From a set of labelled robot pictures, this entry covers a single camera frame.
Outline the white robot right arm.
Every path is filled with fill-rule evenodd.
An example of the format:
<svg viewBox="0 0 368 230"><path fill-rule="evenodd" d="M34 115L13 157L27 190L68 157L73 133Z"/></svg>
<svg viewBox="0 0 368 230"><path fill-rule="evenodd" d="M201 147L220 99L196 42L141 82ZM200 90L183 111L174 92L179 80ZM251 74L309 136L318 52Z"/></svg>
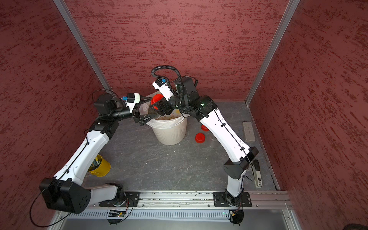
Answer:
<svg viewBox="0 0 368 230"><path fill-rule="evenodd" d="M250 163L257 156L258 149L248 146L239 138L209 96L199 95L192 78L183 77L182 83L180 84L178 79L174 82L176 92L171 89L169 80L164 77L158 77L152 85L164 96L167 106L194 117L213 134L225 149L229 157L223 165L228 175L225 192L229 199L235 200L241 194L242 178Z"/></svg>

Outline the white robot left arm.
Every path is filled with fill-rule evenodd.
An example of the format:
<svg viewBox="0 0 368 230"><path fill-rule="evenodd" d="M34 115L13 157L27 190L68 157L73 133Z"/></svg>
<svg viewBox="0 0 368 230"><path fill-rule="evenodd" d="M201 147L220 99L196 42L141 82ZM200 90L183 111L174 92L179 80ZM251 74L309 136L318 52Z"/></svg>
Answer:
<svg viewBox="0 0 368 230"><path fill-rule="evenodd" d="M82 213L89 205L108 202L120 207L127 204L122 185L107 184L95 188L82 187L83 180L102 148L110 141L121 120L132 118L135 123L146 124L150 115L141 115L141 104L150 97L130 93L118 98L105 93L98 96L94 106L98 118L88 128L85 139L69 161L52 178L45 178L39 186L48 209L68 213Z"/></svg>

